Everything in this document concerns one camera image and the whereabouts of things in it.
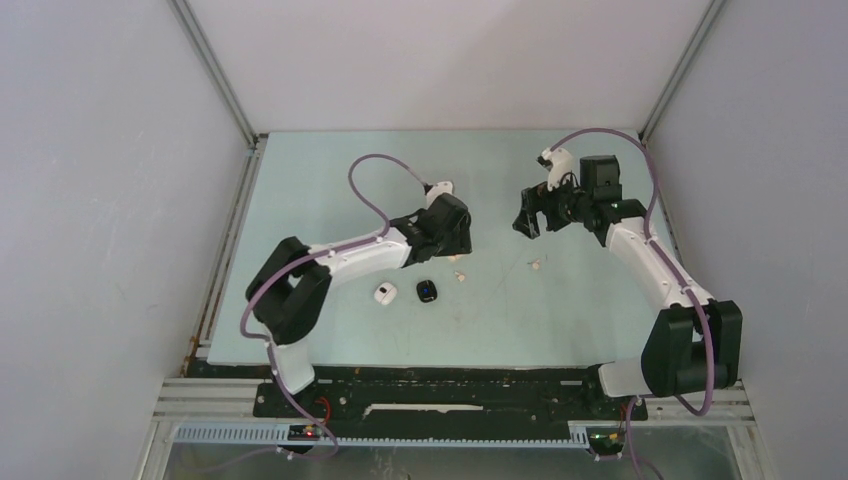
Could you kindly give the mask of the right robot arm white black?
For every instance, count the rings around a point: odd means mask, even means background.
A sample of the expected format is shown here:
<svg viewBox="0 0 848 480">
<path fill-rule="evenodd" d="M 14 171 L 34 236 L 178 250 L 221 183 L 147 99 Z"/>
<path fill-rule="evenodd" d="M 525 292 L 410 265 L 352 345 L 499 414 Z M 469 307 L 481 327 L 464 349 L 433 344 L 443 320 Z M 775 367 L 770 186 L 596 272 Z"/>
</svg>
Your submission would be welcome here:
<svg viewBox="0 0 848 480">
<path fill-rule="evenodd" d="M 674 397 L 725 389 L 738 380 L 743 315 L 719 301 L 672 257 L 645 206 L 626 199 L 614 156 L 575 159 L 563 148 L 538 158 L 546 181 L 524 189 L 513 228 L 535 239 L 538 224 L 556 232 L 581 225 L 631 272 L 657 317 L 639 358 L 599 367 L 581 392 L 585 411 L 606 418 L 622 397 Z"/>
</svg>

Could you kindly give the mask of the black earbud charging case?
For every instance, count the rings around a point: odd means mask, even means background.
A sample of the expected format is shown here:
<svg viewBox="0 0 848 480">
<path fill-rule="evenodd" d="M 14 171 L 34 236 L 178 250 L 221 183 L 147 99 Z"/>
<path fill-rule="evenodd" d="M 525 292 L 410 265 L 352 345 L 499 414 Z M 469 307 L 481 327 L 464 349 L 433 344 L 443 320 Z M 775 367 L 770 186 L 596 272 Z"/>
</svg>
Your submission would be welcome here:
<svg viewBox="0 0 848 480">
<path fill-rule="evenodd" d="M 422 303 L 431 303 L 438 298 L 438 290 L 432 280 L 422 280 L 416 284 L 416 294 Z"/>
</svg>

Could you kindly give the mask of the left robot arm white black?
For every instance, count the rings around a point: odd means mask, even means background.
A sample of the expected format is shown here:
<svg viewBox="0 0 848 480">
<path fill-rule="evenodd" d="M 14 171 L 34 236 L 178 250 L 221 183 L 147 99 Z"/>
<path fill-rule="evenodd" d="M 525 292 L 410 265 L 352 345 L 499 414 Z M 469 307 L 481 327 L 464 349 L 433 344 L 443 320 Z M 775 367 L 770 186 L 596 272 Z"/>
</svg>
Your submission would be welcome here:
<svg viewBox="0 0 848 480">
<path fill-rule="evenodd" d="M 470 226 L 467 205 L 442 192 L 426 207 L 342 243 L 308 246 L 296 236 L 283 239 L 248 285 L 240 322 L 244 337 L 251 335 L 249 318 L 261 326 L 255 336 L 264 343 L 272 374 L 282 383 L 278 404 L 297 417 L 315 406 L 315 370 L 307 337 L 333 288 L 376 272 L 468 255 Z"/>
</svg>

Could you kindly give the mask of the white earbud charging case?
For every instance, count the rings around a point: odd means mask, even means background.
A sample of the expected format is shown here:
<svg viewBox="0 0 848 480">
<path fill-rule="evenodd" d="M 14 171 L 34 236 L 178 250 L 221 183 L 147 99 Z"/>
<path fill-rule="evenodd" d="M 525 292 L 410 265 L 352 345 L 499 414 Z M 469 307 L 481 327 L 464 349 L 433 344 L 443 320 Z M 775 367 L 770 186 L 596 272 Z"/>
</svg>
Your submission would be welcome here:
<svg viewBox="0 0 848 480">
<path fill-rule="evenodd" d="M 374 292 L 374 299 L 380 305 L 387 306 L 395 300 L 397 293 L 398 290 L 395 285 L 389 282 L 384 282 L 376 288 Z"/>
</svg>

